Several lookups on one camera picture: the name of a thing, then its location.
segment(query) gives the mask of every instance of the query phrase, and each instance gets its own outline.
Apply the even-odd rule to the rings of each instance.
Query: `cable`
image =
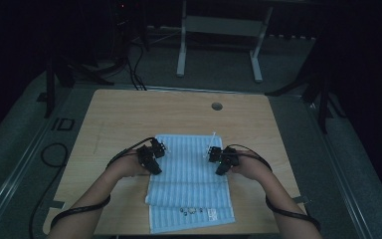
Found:
[[[124,156],[137,154],[137,153],[128,153],[128,152],[130,150],[132,150],[133,148],[139,146],[140,144],[142,144],[142,143],[144,143],[146,141],[152,140],[152,139],[155,139],[155,138],[154,137],[148,137],[148,138],[146,138],[146,139],[136,143],[135,145],[133,145],[133,146],[131,146],[129,148],[124,149],[123,151],[121,151],[120,153],[115,155],[113,157],[113,159],[110,160],[110,162],[107,164],[106,168],[108,168],[116,160],[118,160],[118,159],[120,159],[120,158],[122,158]],[[65,211],[59,213],[56,217],[54,217],[54,219],[52,220],[52,223],[51,223],[51,229],[58,223],[59,220],[61,220],[64,217],[71,216],[71,215],[78,214],[78,213],[98,210],[98,209],[101,209],[101,208],[105,207],[109,203],[110,203],[110,195],[107,197],[107,199],[105,199],[103,202],[101,202],[99,204],[91,205],[91,206],[84,206],[84,207],[76,207],[76,208],[71,208],[71,209],[65,210]]]
[[[239,144],[230,144],[227,147],[230,147],[230,146],[243,147],[243,148],[249,150],[250,152],[254,153],[256,156],[253,156],[253,155],[247,154],[247,153],[222,153],[222,155],[237,155],[237,156],[247,156],[247,157],[255,158],[255,159],[258,159],[260,162],[262,162],[266,167],[268,167],[270,171],[272,171],[272,168],[269,165],[269,163],[265,159],[263,159],[260,155],[258,155],[255,151],[253,151],[252,149],[245,147],[245,146],[242,146],[242,145],[239,145]],[[320,223],[315,218],[313,218],[309,215],[285,211],[285,210],[276,208],[272,205],[272,203],[269,201],[267,196],[266,196],[266,204],[274,213],[311,222],[317,228],[318,231],[320,231],[320,229],[321,229]]]
[[[131,78],[131,82],[134,85],[136,90],[147,91],[147,88],[145,87],[145,85],[142,81],[142,78],[136,73],[137,68],[138,68],[138,64],[141,61],[141,58],[144,54],[144,50],[142,49],[142,47],[140,45],[138,45],[136,43],[131,42],[130,44],[132,46],[138,47],[140,49],[140,54],[139,54],[138,60],[135,63],[134,68],[132,68],[132,65],[131,65],[131,62],[129,61],[129,58],[127,59],[127,63],[128,63],[128,67],[129,67],[129,76]]]
[[[52,146],[61,146],[64,149],[64,161],[60,165],[51,164],[50,162],[48,162],[45,159],[45,152],[46,152],[46,150],[48,150]],[[34,239],[34,235],[33,235],[34,217],[35,217],[39,207],[43,204],[43,200],[44,200],[46,194],[48,193],[49,189],[54,184],[54,182],[58,178],[58,176],[61,174],[62,169],[67,165],[67,162],[68,162],[68,149],[67,149],[67,147],[64,144],[62,144],[60,142],[51,143],[51,144],[47,145],[45,148],[43,148],[43,150],[41,152],[41,159],[42,159],[43,163],[45,163],[46,165],[48,165],[50,167],[57,167],[58,168],[58,172],[55,174],[54,178],[51,180],[49,185],[46,187],[45,192],[43,192],[43,194],[40,197],[39,201],[37,202],[37,204],[36,204],[32,214],[30,215],[29,233],[30,233],[30,238],[31,239]]]

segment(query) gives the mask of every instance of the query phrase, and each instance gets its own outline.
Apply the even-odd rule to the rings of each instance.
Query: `blue cloth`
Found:
[[[160,134],[168,147],[157,162],[162,173],[151,175],[145,202],[150,207],[150,233],[235,222],[228,178],[217,175],[207,148],[222,147],[212,135]]]

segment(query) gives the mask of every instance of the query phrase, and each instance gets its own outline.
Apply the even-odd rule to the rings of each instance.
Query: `table leg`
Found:
[[[185,38],[187,35],[186,20],[187,20],[187,1],[182,1],[182,27],[181,27],[181,48],[179,50],[178,68],[176,70],[177,77],[184,77],[185,73],[185,58],[187,56],[187,46]]]
[[[273,7],[270,7],[268,10],[268,13],[266,15],[265,21],[262,24],[262,27],[260,28],[260,34],[259,34],[259,40],[257,42],[257,46],[254,50],[250,51],[250,60],[251,65],[253,67],[253,73],[254,73],[254,80],[257,83],[260,83],[263,80],[262,72],[260,71],[260,64],[259,64],[259,52],[262,47],[263,40],[266,36],[266,30],[268,29],[269,21],[273,13]]]

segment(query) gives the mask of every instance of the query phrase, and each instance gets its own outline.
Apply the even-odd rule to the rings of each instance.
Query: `wooden table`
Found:
[[[213,103],[222,104],[220,111]],[[263,156],[289,192],[299,196],[268,98],[260,95],[195,92],[139,92],[97,90],[86,114],[55,201],[44,224],[70,208],[121,150],[161,133],[205,134],[215,131],[225,145],[245,145]],[[278,228],[265,194],[257,182],[229,174],[236,222],[173,232],[173,234],[275,233]],[[144,203],[149,176],[121,180],[111,194],[95,234],[149,234],[148,206]]]

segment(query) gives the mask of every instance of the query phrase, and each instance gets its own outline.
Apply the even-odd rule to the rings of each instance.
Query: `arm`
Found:
[[[96,205],[110,195],[123,177],[148,174],[138,163],[136,155],[128,155],[110,165],[72,208]],[[48,238],[92,238],[103,209],[74,214],[62,218],[51,229]]]
[[[232,167],[233,172],[257,181],[265,190],[267,198],[276,208],[304,214],[304,212],[290,198],[275,175],[256,159],[240,156],[240,165]],[[274,213],[276,222],[283,238],[322,238],[315,226],[304,220]]]

